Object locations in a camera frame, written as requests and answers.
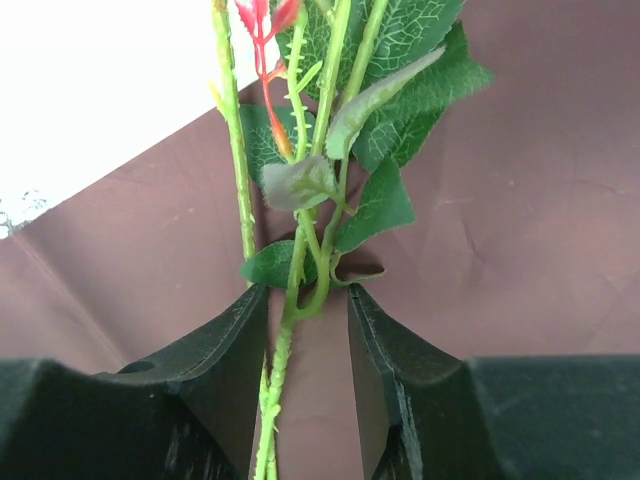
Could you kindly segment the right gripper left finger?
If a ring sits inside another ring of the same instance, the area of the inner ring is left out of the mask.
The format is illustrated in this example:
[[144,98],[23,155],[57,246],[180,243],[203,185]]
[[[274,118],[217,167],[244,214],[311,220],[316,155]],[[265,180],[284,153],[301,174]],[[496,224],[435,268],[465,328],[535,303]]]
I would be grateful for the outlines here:
[[5,479],[245,479],[268,292],[116,373],[46,358],[1,364]]

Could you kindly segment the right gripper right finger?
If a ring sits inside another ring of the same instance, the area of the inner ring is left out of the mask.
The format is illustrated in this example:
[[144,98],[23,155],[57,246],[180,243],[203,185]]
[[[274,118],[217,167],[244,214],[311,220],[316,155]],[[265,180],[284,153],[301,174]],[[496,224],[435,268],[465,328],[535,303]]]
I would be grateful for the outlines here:
[[460,360],[360,285],[348,331],[368,479],[635,479],[635,355]]

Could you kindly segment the red paper bouquet wrap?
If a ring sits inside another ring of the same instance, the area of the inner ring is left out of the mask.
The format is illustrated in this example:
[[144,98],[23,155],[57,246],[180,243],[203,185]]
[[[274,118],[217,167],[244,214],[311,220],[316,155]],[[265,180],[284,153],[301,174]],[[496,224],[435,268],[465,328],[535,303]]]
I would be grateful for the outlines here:
[[[296,328],[281,479],[364,476],[348,331],[362,286],[460,360],[639,359],[639,5],[466,1],[490,83],[401,171],[415,219],[342,259]],[[247,286],[205,1],[1,5],[1,364],[116,373]]]

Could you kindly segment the pink artificial flowers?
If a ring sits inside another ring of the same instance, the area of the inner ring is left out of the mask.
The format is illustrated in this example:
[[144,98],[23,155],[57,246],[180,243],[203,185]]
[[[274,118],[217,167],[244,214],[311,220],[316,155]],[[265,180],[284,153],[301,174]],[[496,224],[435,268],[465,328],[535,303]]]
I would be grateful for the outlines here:
[[446,109],[484,87],[460,1],[215,1],[243,275],[284,294],[263,359],[254,475],[278,475],[276,420],[295,327],[319,315],[342,258],[413,223],[401,177]]

